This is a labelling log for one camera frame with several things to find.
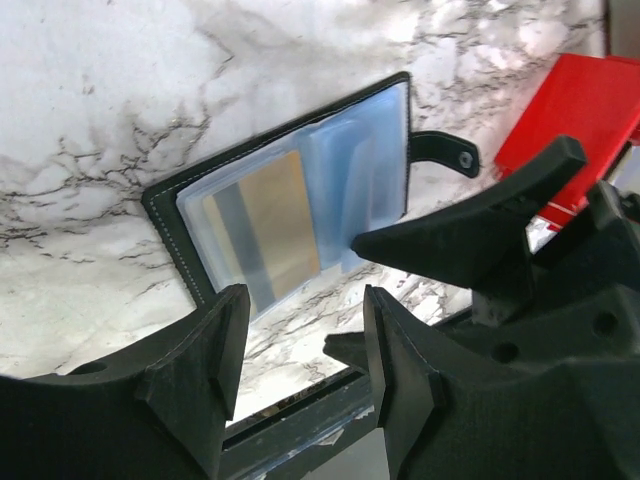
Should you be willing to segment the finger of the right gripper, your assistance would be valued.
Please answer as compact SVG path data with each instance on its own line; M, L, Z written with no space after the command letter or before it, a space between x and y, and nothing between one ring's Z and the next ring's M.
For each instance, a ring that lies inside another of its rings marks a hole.
M369 372L363 332L327 335L324 340L323 353L361 373Z

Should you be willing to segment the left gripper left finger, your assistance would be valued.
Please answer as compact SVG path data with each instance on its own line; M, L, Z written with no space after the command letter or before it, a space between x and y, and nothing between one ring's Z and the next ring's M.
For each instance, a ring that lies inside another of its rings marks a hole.
M234 414L246 286L65 375L1 380L5 479L213 479Z

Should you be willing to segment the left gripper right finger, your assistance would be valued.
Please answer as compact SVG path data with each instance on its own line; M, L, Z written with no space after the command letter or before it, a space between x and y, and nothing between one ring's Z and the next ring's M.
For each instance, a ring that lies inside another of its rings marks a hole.
M636 292L447 330L367 287L364 319L392 478L638 477Z

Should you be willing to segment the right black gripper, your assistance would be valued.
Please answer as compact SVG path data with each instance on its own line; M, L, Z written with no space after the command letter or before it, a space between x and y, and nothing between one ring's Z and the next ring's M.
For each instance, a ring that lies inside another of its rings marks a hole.
M505 180L426 216L357 235L362 259L463 288L526 237L531 219L585 165L580 142L556 137ZM588 206L532 259L536 297L500 327L464 312L449 335L498 363L537 368L639 354L639 196L600 183Z

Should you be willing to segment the orange credit card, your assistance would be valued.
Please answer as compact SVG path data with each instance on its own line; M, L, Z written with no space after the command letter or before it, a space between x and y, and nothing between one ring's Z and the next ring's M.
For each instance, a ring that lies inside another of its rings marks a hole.
M301 155L291 150L202 199L218 286L244 284L259 315L320 272Z

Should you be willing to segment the black leather card holder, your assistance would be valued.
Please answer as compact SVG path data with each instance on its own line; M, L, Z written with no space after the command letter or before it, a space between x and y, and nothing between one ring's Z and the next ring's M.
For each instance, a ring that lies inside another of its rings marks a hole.
M415 162L479 174L472 142L412 129L410 86L396 73L143 192L197 304L243 284L258 317L324 271L354 269L352 240L406 213Z

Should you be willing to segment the red plastic bin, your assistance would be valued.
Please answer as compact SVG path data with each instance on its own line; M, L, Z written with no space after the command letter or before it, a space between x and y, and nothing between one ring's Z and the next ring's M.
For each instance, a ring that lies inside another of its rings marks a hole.
M584 209L587 191L605 178L625 144L639 143L639 62L560 55L497 153L497 178L520 169L561 135L579 141L587 165L538 213L552 231Z

